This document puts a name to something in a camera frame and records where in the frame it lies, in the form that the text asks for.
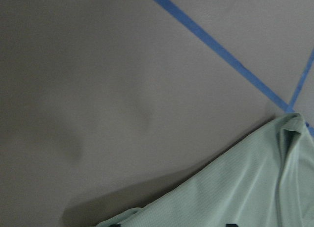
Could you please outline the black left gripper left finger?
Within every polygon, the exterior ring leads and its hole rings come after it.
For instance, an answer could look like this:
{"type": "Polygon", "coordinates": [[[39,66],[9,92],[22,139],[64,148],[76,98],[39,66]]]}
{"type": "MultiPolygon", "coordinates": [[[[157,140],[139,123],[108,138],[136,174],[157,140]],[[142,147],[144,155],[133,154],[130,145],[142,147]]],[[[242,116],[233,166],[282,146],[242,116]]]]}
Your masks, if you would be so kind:
{"type": "Polygon", "coordinates": [[[122,225],[121,224],[113,224],[113,225],[110,225],[109,227],[121,227],[122,225]]]}

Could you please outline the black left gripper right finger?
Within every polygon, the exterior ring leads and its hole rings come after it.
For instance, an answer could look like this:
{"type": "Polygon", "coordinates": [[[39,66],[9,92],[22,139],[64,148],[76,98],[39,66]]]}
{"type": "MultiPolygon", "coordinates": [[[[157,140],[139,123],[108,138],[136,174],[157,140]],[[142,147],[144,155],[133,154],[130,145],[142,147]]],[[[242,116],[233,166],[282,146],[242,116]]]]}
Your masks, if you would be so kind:
{"type": "Polygon", "coordinates": [[[239,227],[238,224],[235,223],[227,223],[225,224],[225,227],[239,227]]]}

